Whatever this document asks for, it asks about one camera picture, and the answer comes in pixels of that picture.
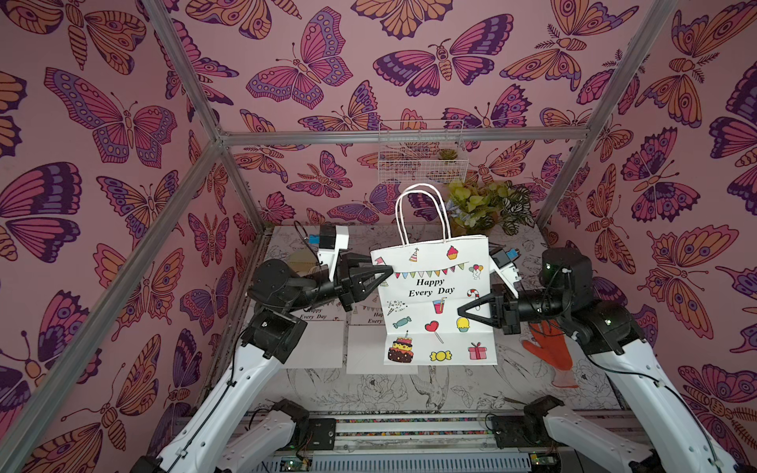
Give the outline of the white paper bag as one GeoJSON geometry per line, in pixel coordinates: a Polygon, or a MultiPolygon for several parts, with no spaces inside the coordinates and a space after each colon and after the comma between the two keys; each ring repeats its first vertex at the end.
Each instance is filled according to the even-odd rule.
{"type": "Polygon", "coordinates": [[[342,367],[346,313],[339,304],[323,305],[298,311],[307,323],[306,330],[286,369],[338,369],[342,367]]]}
{"type": "Polygon", "coordinates": [[[371,253],[393,274],[378,287],[386,327],[387,367],[493,366],[493,328],[457,315],[469,289],[489,294],[489,238],[454,236],[441,192],[427,183],[404,190],[395,203],[400,244],[371,253]],[[441,238],[412,242],[404,222],[406,197],[425,196],[442,225],[441,238]]]}
{"type": "Polygon", "coordinates": [[[347,374],[386,374],[386,327],[380,310],[355,305],[348,326],[347,374]]]}

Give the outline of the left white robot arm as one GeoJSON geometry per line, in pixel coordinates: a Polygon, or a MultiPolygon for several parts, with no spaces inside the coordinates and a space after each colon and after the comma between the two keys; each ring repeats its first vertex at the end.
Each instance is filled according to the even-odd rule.
{"type": "Polygon", "coordinates": [[[389,265],[347,253],[335,268],[299,276],[285,261],[264,261],[252,275],[248,296],[254,315],[239,337],[228,370],[161,452],[144,455],[135,472],[250,472],[291,441],[303,441],[310,420],[299,405],[283,400],[240,437],[234,435],[252,402],[296,349],[307,328],[297,311],[340,301],[349,311],[390,278],[389,265]]]}

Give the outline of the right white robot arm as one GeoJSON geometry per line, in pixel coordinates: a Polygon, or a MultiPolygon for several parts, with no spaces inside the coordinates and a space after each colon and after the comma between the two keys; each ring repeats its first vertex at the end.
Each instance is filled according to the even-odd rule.
{"type": "Polygon", "coordinates": [[[520,333],[524,322],[555,322],[587,360],[620,391],[650,445],[624,439],[568,408],[554,396],[524,406],[522,432],[536,445],[554,441],[587,457],[608,472],[750,472],[710,434],[654,355],[644,331],[622,305],[595,295],[591,260],[575,248],[542,254],[540,290],[515,288],[516,268],[506,250],[490,255],[503,291],[462,305],[471,321],[520,333]]]}

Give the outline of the tan straw hat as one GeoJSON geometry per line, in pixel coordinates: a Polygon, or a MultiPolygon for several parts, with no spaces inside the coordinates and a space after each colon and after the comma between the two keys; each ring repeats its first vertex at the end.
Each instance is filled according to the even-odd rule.
{"type": "Polygon", "coordinates": [[[300,276],[319,271],[319,261],[310,250],[296,250],[287,259],[289,266],[300,276]]]}

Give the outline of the red rubber glove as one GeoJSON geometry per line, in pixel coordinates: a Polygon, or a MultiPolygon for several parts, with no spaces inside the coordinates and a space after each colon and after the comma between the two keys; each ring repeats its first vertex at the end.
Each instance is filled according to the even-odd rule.
{"type": "Polygon", "coordinates": [[[526,351],[552,366],[556,374],[552,384],[557,388],[577,389],[579,384],[573,373],[573,358],[566,337],[558,323],[546,320],[528,325],[531,339],[522,341],[526,351]]]}

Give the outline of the green potted plant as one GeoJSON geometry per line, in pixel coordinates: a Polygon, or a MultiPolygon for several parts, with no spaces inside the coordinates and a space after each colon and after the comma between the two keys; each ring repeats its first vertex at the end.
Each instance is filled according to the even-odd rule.
{"type": "Polygon", "coordinates": [[[514,236],[522,227],[534,227],[530,191],[524,185],[454,181],[447,190],[447,214],[456,236],[488,235],[495,227],[514,236]]]}

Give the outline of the small succulent in basket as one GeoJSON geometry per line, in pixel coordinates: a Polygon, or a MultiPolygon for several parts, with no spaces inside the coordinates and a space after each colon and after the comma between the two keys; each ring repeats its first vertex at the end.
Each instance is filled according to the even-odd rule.
{"type": "Polygon", "coordinates": [[[456,149],[441,149],[438,154],[438,159],[441,161],[454,161],[459,157],[456,149]]]}

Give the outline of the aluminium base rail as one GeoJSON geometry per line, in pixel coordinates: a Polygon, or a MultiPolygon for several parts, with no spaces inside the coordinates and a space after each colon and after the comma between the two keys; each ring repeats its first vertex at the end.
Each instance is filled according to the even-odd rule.
{"type": "Polygon", "coordinates": [[[164,449],[164,472],[658,472],[653,449],[606,417],[530,413],[293,417],[273,410],[230,439],[164,449]]]}

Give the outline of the aluminium frame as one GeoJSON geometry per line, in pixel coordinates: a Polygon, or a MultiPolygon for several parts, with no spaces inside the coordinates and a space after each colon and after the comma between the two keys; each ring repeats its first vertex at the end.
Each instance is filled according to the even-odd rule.
{"type": "Polygon", "coordinates": [[[75,386],[80,372],[86,367],[96,349],[104,341],[106,332],[116,320],[118,310],[126,302],[138,280],[147,271],[148,266],[169,238],[181,214],[187,209],[201,177],[208,173],[214,163],[221,162],[229,167],[230,177],[240,195],[242,204],[254,220],[254,224],[259,225],[261,223],[260,216],[254,203],[252,203],[252,195],[246,188],[235,160],[231,156],[230,147],[248,146],[257,142],[263,144],[442,142],[449,136],[453,136],[459,141],[567,138],[579,141],[580,145],[574,153],[579,157],[585,157],[587,155],[585,148],[593,144],[593,141],[597,138],[600,126],[606,122],[611,108],[619,100],[620,95],[630,83],[632,75],[637,71],[642,59],[650,51],[660,34],[664,23],[677,7],[674,1],[655,1],[652,3],[637,33],[628,43],[619,71],[612,78],[605,95],[597,103],[589,124],[584,127],[526,127],[520,129],[461,129],[453,131],[439,128],[419,131],[272,132],[254,135],[252,133],[227,133],[219,127],[210,104],[189,66],[188,57],[175,32],[169,12],[160,1],[147,1],[144,5],[155,32],[163,41],[173,64],[179,71],[179,77],[185,85],[187,96],[195,104],[196,112],[208,132],[210,142],[205,147],[198,164],[190,169],[186,178],[181,182],[175,197],[160,215],[158,222],[150,228],[145,240],[132,252],[124,268],[117,274],[116,281],[94,304],[90,317],[84,324],[79,337],[75,338],[69,345],[61,362],[53,368],[41,388],[32,395],[17,425],[9,431],[2,441],[1,469],[4,472],[21,471],[32,450],[47,431],[54,414],[57,413],[75,386]]]}

